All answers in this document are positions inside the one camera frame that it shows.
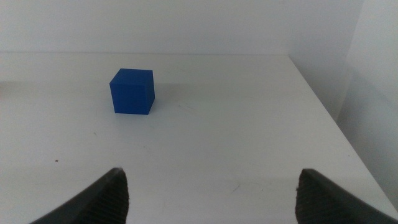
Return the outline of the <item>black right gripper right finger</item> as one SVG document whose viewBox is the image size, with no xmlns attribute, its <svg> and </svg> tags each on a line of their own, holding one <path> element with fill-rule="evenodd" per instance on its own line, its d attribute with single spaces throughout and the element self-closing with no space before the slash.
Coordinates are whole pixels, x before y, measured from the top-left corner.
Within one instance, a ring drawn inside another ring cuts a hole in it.
<svg viewBox="0 0 398 224">
<path fill-rule="evenodd" d="M 397 219 L 370 206 L 315 169 L 301 171 L 295 216 L 298 223 L 397 224 Z"/>
</svg>

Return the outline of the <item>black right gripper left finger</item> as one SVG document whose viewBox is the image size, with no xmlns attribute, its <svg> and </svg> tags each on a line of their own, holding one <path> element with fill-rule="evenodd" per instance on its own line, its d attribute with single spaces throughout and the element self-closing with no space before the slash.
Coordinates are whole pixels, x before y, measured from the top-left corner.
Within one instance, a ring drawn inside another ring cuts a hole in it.
<svg viewBox="0 0 398 224">
<path fill-rule="evenodd" d="M 34 223 L 125 224 L 129 210 L 127 177 L 113 168 L 85 190 Z"/>
</svg>

